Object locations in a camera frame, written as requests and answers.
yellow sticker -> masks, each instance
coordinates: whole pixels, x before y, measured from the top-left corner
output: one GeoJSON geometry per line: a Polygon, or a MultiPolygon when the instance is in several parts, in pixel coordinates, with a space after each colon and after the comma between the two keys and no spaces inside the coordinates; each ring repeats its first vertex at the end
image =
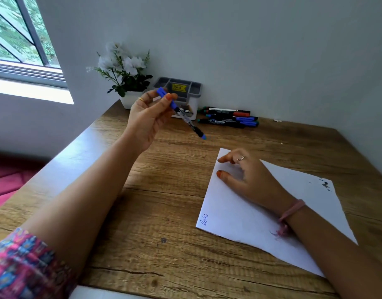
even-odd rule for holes
{"type": "Polygon", "coordinates": [[[180,91],[180,92],[187,92],[187,91],[185,91],[186,87],[187,87],[187,85],[180,85],[180,84],[172,84],[171,85],[172,90],[180,91]]]}

silver ring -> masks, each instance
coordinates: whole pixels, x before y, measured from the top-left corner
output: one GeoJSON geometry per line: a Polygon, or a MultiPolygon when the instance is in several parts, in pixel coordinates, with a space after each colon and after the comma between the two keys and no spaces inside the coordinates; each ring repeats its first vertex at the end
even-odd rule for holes
{"type": "Polygon", "coordinates": [[[245,155],[241,156],[240,158],[237,159],[237,162],[239,163],[241,160],[245,158],[245,155]]]}

white flower pot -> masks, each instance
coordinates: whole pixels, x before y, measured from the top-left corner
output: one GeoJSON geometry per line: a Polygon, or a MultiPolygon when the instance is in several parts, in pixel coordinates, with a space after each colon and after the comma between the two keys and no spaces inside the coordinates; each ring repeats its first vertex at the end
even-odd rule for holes
{"type": "Polygon", "coordinates": [[[125,109],[130,110],[134,102],[144,93],[144,91],[127,91],[123,97],[120,97],[120,101],[122,102],[125,109]]]}

paper sheet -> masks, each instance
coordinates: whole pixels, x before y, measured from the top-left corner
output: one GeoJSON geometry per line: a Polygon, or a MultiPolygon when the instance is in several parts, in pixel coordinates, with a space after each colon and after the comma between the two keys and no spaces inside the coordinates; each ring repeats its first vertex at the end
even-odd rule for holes
{"type": "MultiPolygon", "coordinates": [[[[217,158],[228,152],[227,149],[220,149],[217,158]]],[[[357,243],[332,181],[262,162],[290,194],[303,199],[311,209],[357,243]]],[[[238,165],[216,162],[196,227],[257,247],[294,266],[324,276],[296,237],[273,235],[280,227],[277,217],[235,194],[216,176],[218,170],[225,170],[237,179],[243,178],[238,165]]]]}

wooden table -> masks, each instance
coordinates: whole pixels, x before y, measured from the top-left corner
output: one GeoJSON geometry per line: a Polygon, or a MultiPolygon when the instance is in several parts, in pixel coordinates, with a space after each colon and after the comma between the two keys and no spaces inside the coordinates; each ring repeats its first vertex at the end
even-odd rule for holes
{"type": "MultiPolygon", "coordinates": [[[[0,239],[111,145],[129,112],[115,103],[0,208],[0,239]]],[[[133,166],[80,284],[157,298],[336,298],[324,278],[195,228],[219,151],[243,146],[334,182],[360,244],[382,262],[382,176],[336,130],[260,119],[255,129],[172,119],[133,166]]]]}

